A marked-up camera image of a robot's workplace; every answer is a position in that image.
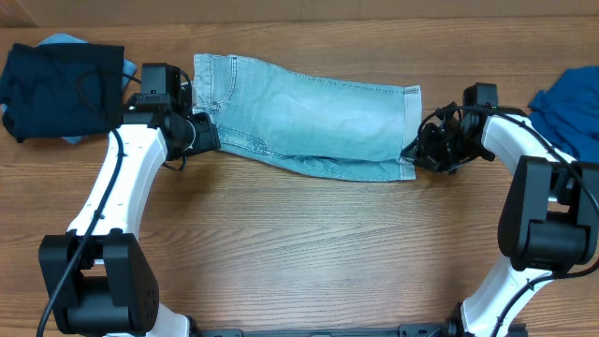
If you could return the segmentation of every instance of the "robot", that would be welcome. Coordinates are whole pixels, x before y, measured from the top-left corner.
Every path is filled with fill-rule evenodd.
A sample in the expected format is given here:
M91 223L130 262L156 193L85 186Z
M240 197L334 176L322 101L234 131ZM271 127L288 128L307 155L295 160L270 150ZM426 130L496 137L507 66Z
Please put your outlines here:
M84 336L524 337L526 327L511 323L537 291L597 269L568 274L595 252L599 166L550 147L524 112L499 106L494 84L477 83L464 91L462 106L452 103L427 117L402 152L417 166L449 173L479 156L497 156L514 176L498 226L502 255L446 322L361 330L198 330L192 317L160 303L138 244L160 166L220 147L210 116L191 113L192 88L188 78L181 85L182 74L187 78L175 66L143 65L141 92L128 100L123 123L109 135L106 159L83 209L66 234L48 235L41 243L39 263L51 300L37 336L52 310L62 333ZM549 201L569 211L549 212ZM97 264L105 266L106 276L83 276L81 270Z

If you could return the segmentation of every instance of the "blue fabric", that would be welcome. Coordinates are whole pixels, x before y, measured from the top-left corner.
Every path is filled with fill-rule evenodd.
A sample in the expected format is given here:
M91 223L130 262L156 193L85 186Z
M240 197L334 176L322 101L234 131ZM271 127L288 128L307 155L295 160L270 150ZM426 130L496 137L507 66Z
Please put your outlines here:
M59 33L59 34L54 34L53 36L47 37L43 41L39 42L38 46L42 46L45 44L54 44L54 43L88 43L88 42L85 40L82 40L80 38L72 37L68 34ZM133 62L124 60L123 73L125 73L127 75L133 75L133 74L135 74L135 72L137 70L138 70L138 68L135 66L135 64ZM122 81L123 81L123 90L124 90L124 88L129 83L129 79L123 77ZM64 140L68 141L71 144L76 144L76 143L80 142L82 139L83 139L83 136L64 137Z
M566 70L529 107L543 137L579 161L599 164L599 67Z
M194 113L214 119L221 150L316 177L416 177L400 153L421 120L419 86L311 77L236 55L194 61Z

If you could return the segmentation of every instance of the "folded cloth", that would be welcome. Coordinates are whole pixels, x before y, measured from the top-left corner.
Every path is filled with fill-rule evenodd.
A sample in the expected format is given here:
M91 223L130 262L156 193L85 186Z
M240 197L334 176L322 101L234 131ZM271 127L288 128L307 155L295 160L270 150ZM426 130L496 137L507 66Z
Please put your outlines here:
M13 45L0 78L0 103L7 105L5 128L19 142L108 132L122 120L122 80L103 72L120 73L123 62L124 47L118 46ZM82 89L106 116L91 111L77 95L78 79L89 72L96 73Z
M237 55L194 61L194 113L212 116L221 150L316 177L416 177L401 152L421 121L419 86L312 77Z
M88 42L85 40L82 40L80 38L72 37L68 34L59 33L59 34L54 34L52 36L47 37L43 41L39 42L38 46L45 45L45 44L54 44L54 43L88 43ZM123 73L124 74L133 75L133 74L135 74L135 72L137 70L138 70L138 68L135 66L135 64L133 62L131 62L129 60L124 60L124 63L123 63ZM129 83L129 79L126 77L123 77L122 82L123 82L122 88L124 90L124 88L126 88L127 84ZM76 143L80 142L81 139L83 139L83 136L65 137L65 140L71 144L76 144Z
M599 67L566 70L529 107L543 137L579 161L599 164Z

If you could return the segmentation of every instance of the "wooden table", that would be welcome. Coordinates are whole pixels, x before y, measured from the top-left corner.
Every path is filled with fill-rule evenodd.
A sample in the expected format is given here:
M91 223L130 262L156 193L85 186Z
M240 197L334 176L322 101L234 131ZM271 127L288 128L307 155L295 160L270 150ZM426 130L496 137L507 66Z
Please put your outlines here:
M526 107L569 67L599 63L599 19L536 18L2 29L13 42L66 32L125 45L136 62L193 74L193 54L235 53L310 75L420 84L425 112L476 81ZM138 88L132 85L129 92ZM0 131L0 335L32 336L48 299L37 263L87 199L104 137L17 144ZM231 154L161 169L141 246L161 301L203 329L389 327L443 320L481 283L499 250L511 177L477 160L454 176L347 183L303 177ZM595 336L599 277L556 282L519 315L533 336ZM59 335L53 322L48 336Z

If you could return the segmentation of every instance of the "black cloth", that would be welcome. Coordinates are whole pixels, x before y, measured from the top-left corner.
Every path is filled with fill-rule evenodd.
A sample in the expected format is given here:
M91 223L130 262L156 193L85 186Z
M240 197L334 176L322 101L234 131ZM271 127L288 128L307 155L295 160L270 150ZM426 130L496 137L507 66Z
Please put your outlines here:
M3 125L18 142L108 132L123 119L122 79L114 75L122 72L123 62L119 46L14 44L0 78L0 103L7 105ZM77 94L77 81L88 72L93 74L82 82L83 91L105 117Z

